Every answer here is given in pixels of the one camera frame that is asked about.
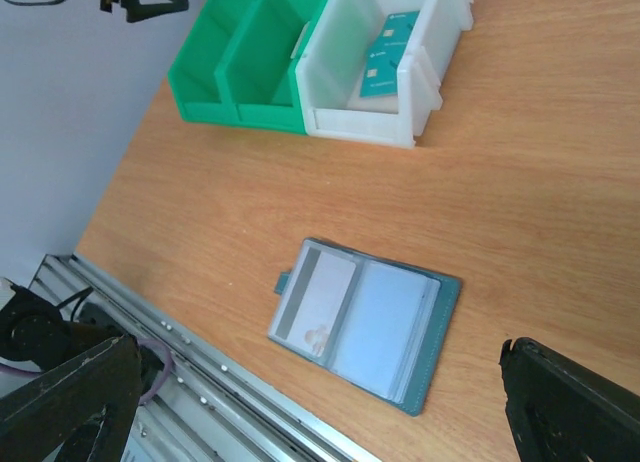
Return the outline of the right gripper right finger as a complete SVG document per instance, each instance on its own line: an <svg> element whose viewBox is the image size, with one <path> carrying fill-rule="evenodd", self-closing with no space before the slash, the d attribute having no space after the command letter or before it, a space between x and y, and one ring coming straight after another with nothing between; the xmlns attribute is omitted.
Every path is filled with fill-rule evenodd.
<svg viewBox="0 0 640 462"><path fill-rule="evenodd" d="M637 461L639 396L521 337L499 360L505 412L522 461Z"/></svg>

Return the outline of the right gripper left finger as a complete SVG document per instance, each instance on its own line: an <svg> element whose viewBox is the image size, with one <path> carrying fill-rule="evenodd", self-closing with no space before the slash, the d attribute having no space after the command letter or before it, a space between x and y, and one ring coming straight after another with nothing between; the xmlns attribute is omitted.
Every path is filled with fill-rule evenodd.
<svg viewBox="0 0 640 462"><path fill-rule="evenodd" d="M1 398L1 459L119 461L141 395L136 339L105 340Z"/></svg>

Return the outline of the teal leather card holder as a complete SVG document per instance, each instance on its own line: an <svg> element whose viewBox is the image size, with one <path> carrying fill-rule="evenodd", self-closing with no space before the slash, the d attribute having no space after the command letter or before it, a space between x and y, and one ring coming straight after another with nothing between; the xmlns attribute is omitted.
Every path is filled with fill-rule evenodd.
<svg viewBox="0 0 640 462"><path fill-rule="evenodd" d="M322 357L306 357L270 332L303 246L317 244L357 263ZM292 269L280 275L280 301L268 331L273 342L398 410L421 414L462 289L459 278L375 257L330 241L302 242Z"/></svg>

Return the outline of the white card with stripe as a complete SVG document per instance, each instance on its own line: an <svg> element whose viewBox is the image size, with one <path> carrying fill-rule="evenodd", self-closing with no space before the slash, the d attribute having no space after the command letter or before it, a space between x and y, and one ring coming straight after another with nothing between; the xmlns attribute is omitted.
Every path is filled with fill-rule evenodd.
<svg viewBox="0 0 640 462"><path fill-rule="evenodd" d="M290 274L270 332L302 355L323 356L357 263L307 243Z"/></svg>

